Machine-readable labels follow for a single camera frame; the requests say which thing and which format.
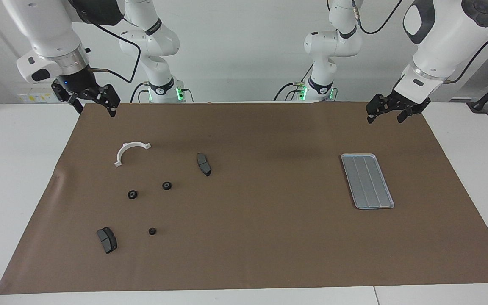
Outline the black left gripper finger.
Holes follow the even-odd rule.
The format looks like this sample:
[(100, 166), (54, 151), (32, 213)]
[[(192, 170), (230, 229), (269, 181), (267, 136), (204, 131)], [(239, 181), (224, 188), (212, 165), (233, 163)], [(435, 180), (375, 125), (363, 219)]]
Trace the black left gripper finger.
[(415, 112), (415, 106), (405, 106), (397, 116), (398, 123), (403, 123), (409, 116)]
[(389, 102), (391, 100), (391, 97), (389, 96), (384, 96), (382, 94), (376, 94), (370, 102), (366, 105), (366, 111), (368, 114), (367, 117), (367, 122), (369, 124), (372, 124), (374, 120), (382, 115), (390, 112), (391, 110), (389, 109)]

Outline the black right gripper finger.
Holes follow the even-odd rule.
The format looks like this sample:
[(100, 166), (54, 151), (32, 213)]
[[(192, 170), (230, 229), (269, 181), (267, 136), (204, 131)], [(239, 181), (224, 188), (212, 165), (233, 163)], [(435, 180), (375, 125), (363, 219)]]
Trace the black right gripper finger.
[(76, 93), (69, 93), (60, 83), (52, 83), (52, 90), (55, 97), (60, 102), (73, 106), (74, 110), (76, 110), (78, 114), (81, 114), (83, 105), (80, 103)]
[(116, 116), (116, 109), (121, 102), (118, 93), (112, 85), (105, 85), (99, 87), (99, 94), (97, 95), (97, 103), (108, 111), (110, 117)]

